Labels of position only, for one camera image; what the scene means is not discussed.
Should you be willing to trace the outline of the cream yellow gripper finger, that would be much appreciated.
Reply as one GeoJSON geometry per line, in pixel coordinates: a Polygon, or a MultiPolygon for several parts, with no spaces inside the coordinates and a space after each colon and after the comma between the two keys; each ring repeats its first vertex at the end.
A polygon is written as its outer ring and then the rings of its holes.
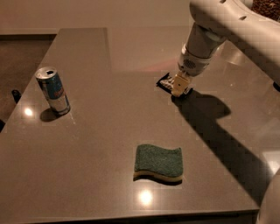
{"type": "Polygon", "coordinates": [[[189,88],[191,78],[187,73],[177,72],[173,79],[171,94],[175,97],[180,97],[189,88]]]}

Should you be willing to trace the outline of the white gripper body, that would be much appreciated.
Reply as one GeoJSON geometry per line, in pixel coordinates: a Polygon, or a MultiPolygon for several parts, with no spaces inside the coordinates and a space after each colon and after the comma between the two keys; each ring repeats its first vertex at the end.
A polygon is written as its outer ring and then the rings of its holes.
{"type": "Polygon", "coordinates": [[[210,61],[210,59],[194,56],[187,50],[186,45],[183,45],[178,59],[178,69],[184,75],[195,77],[207,68],[210,61]]]}

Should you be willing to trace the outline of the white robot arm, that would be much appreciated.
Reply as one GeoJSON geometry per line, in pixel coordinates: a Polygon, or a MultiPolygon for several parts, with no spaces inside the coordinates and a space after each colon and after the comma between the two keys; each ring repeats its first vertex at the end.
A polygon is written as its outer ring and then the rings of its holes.
{"type": "Polygon", "coordinates": [[[251,59],[272,80],[278,91],[279,77],[279,23],[249,10],[239,0],[192,0],[190,12],[193,18],[192,31],[182,48],[178,60],[179,72],[171,94],[176,102],[182,102],[183,113],[192,113],[192,127],[212,149],[221,162],[243,184],[253,199],[257,194],[253,189],[256,181],[248,177],[264,170],[263,163],[247,148],[240,145],[229,133],[212,119],[195,108],[195,94],[186,90],[192,77],[202,74],[214,52],[229,40],[251,59]]]}

